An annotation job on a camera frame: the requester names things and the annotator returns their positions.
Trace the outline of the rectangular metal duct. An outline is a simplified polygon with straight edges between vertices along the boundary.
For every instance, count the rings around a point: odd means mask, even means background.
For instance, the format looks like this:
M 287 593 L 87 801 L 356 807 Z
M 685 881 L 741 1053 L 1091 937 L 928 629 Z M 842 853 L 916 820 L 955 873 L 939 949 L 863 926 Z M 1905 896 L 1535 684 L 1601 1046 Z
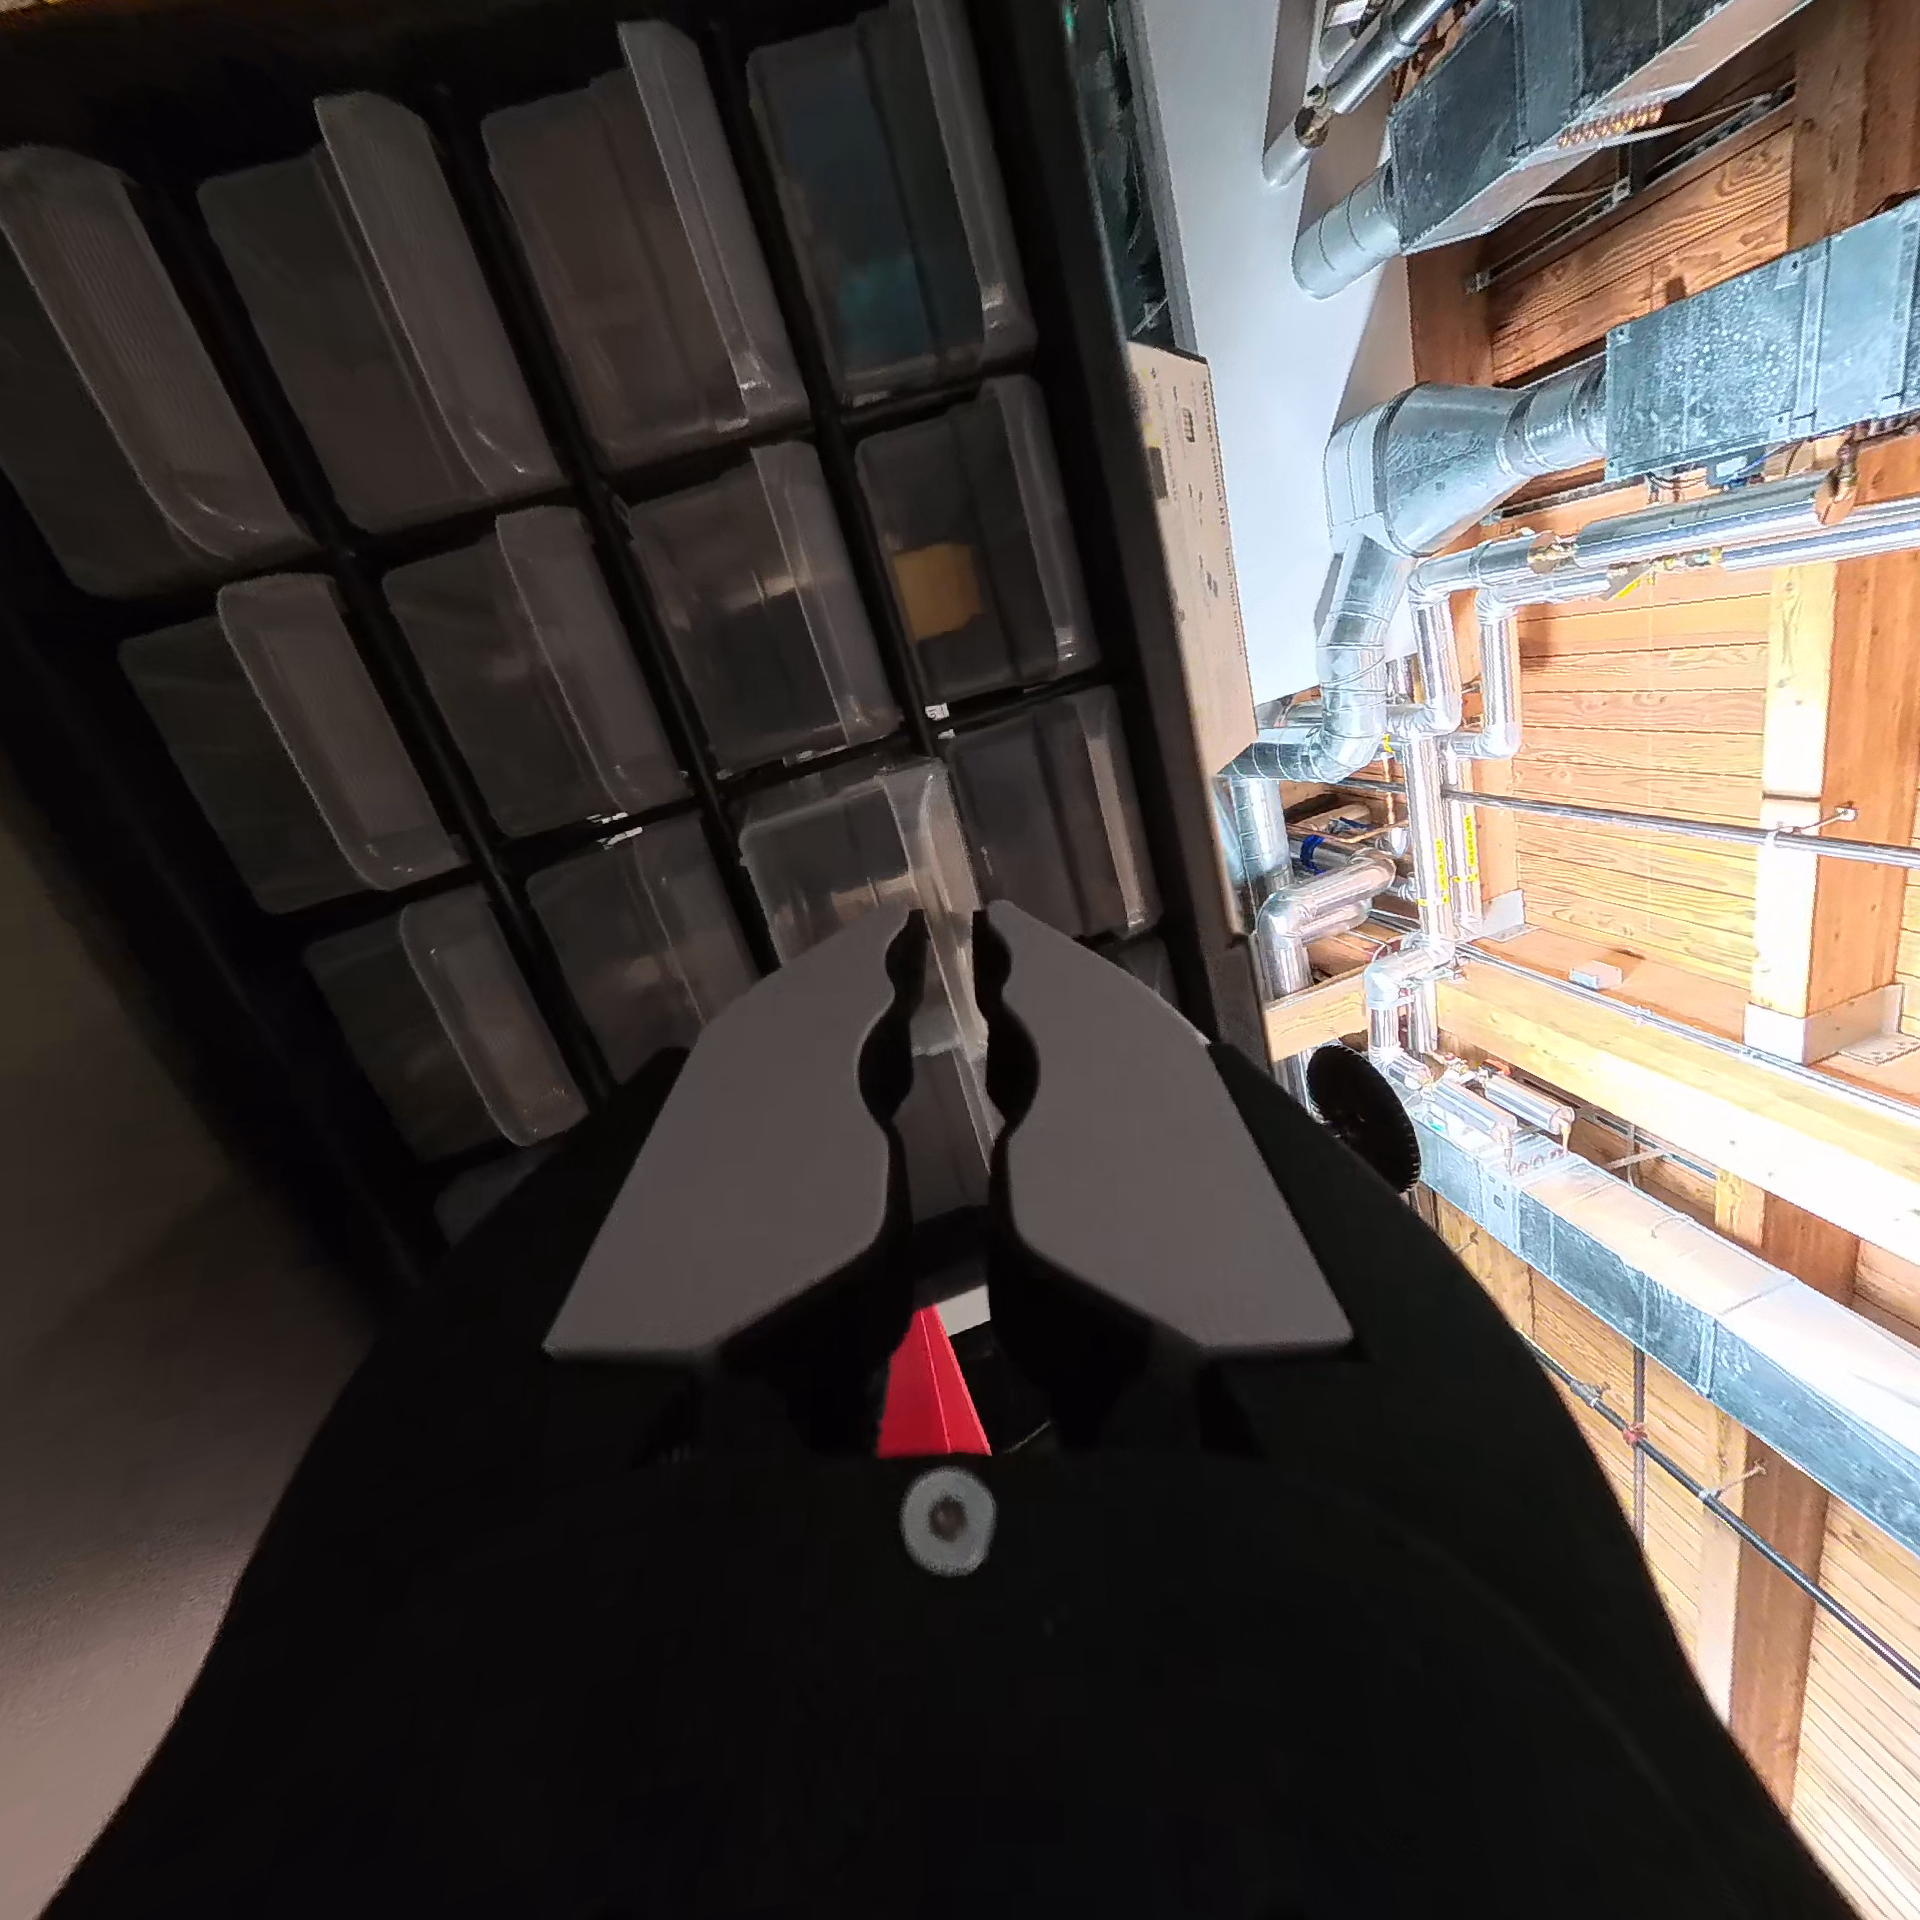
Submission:
M 1799 8 L 1476 5 L 1390 111 L 1373 175 L 1300 228 L 1296 285 L 1330 301 L 1391 259 L 1499 228 L 1590 151 L 1650 133 L 1672 100 Z
M 1556 1146 L 1412 1113 L 1425 1186 L 1674 1380 L 1917 1552 L 1917 1352 Z
M 1603 474 L 1709 467 L 1917 409 L 1917 203 L 1608 331 Z

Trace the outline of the spiral metal duct branch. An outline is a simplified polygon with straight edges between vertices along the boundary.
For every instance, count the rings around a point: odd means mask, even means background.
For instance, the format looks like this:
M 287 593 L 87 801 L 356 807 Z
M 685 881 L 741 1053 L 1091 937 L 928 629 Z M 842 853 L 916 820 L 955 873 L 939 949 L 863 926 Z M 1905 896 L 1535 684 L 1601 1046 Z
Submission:
M 1260 903 L 1280 901 L 1300 915 L 1368 904 L 1397 881 L 1395 862 L 1358 850 L 1325 873 L 1303 873 L 1284 831 L 1281 785 L 1339 786 L 1372 763 L 1379 734 L 1331 733 L 1317 705 L 1303 725 L 1261 728 L 1218 776 L 1238 876 L 1260 885 Z

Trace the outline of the black ribbed round knob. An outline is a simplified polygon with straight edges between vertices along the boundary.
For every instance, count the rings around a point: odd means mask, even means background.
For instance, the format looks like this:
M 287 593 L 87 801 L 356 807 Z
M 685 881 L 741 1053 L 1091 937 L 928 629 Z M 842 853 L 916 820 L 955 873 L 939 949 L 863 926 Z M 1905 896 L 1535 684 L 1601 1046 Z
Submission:
M 1343 1042 L 1314 1049 L 1306 1065 L 1308 1102 L 1320 1122 L 1394 1194 L 1406 1196 L 1424 1176 L 1418 1128 L 1391 1080 Z

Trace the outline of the red plastic bin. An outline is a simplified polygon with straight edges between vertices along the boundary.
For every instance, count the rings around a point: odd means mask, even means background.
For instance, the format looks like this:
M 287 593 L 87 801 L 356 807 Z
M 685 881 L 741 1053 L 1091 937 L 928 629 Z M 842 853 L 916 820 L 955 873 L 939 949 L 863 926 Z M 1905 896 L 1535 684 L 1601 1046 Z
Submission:
M 938 1460 L 992 1453 L 941 1311 L 916 1309 L 885 1368 L 875 1456 Z

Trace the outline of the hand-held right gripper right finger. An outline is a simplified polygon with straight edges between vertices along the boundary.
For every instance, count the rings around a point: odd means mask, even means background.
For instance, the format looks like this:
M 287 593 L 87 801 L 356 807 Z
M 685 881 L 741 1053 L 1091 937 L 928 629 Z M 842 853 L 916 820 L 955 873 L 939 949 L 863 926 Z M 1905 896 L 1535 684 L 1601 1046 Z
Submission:
M 1182 1451 L 1222 1373 L 1349 1358 L 1342 1309 L 1215 1049 L 1142 980 L 1007 903 L 973 917 L 988 1305 L 1059 1451 Z

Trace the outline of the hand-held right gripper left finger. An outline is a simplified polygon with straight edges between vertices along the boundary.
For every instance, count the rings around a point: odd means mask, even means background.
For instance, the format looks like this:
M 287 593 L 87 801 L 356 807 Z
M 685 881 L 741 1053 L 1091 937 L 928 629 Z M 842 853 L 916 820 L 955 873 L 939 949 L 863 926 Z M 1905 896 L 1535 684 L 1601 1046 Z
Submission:
M 707 1024 L 542 1338 L 774 1409 L 869 1456 L 913 1317 L 899 1106 L 928 925 L 882 906 Z

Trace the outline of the instruction poster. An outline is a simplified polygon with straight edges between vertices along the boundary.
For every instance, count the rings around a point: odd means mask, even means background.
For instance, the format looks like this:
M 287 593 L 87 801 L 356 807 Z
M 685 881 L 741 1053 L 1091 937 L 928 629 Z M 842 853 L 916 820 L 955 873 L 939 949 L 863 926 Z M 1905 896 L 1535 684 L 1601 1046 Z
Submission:
M 1231 516 L 1203 358 L 1125 343 L 1196 759 L 1225 772 L 1257 739 Z

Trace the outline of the silver insulated pipe run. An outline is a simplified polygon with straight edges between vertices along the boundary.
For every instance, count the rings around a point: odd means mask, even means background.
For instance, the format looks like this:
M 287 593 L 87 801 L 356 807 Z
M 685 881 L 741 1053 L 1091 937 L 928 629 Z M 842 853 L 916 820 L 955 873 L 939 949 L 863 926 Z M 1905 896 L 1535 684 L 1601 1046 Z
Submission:
M 1751 764 L 1726 772 L 1740 743 L 1724 721 L 1733 693 L 1709 688 L 1714 709 L 1699 728 L 1705 757 L 1680 767 L 1678 684 L 1637 686 L 1651 715 L 1627 721 L 1621 681 L 1556 682 L 1556 666 L 1606 660 L 1599 626 L 1613 636 L 1644 631 L 1667 601 L 1667 582 L 1696 577 L 1763 577 L 1774 588 L 1768 696 L 1786 699 L 1808 646 L 1793 618 L 1831 602 L 1844 569 L 1915 557 L 1915 492 L 1859 502 L 1857 470 L 1828 468 L 1636 513 L 1595 519 L 1573 535 L 1520 531 L 1416 562 L 1406 578 L 1412 664 L 1385 666 L 1385 719 L 1361 753 L 1402 771 L 1406 895 L 1418 919 L 1418 958 L 1397 986 L 1373 994 L 1391 1004 L 1425 992 L 1458 967 L 1472 943 L 1510 935 L 1524 908 L 1491 886 L 1484 817 L 1548 828 L 1556 842 L 1590 842 L 1588 856 L 1554 846 L 1548 862 L 1582 868 L 1595 896 L 1599 870 L 1625 873 L 1640 855 L 1640 896 L 1661 888 L 1653 850 L 1697 845 L 1738 855 L 1749 868 L 1743 929 L 1749 960 L 1762 960 L 1762 878 L 1839 866 L 1863 873 L 1915 870 L 1915 850 L 1859 837 L 1863 790 L 1848 785 L 1838 807 L 1787 790 L 1787 739 L 1762 746 L 1762 723 L 1743 741 Z

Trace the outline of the yellow cube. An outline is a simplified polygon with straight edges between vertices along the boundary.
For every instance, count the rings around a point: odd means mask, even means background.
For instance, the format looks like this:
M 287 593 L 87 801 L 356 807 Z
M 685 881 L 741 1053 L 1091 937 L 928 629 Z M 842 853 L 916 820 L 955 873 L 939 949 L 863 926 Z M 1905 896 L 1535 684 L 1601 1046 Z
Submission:
M 888 559 L 904 631 L 912 642 L 930 642 L 965 631 L 986 611 L 970 543 L 938 541 L 902 549 Z

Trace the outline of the ribbed metal duct elbow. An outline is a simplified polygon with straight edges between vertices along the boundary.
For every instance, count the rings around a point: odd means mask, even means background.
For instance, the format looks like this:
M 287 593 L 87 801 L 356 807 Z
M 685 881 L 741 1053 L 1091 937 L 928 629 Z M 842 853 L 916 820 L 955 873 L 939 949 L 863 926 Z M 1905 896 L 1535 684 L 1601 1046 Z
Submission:
M 1387 639 L 1416 564 L 1437 555 L 1524 480 L 1608 451 L 1606 358 L 1520 388 L 1421 382 L 1339 426 L 1323 457 L 1331 564 L 1315 616 L 1317 721 L 1309 768 L 1370 764 L 1390 736 L 1452 739 L 1462 686 L 1452 614 L 1412 614 L 1421 700 L 1387 699 Z

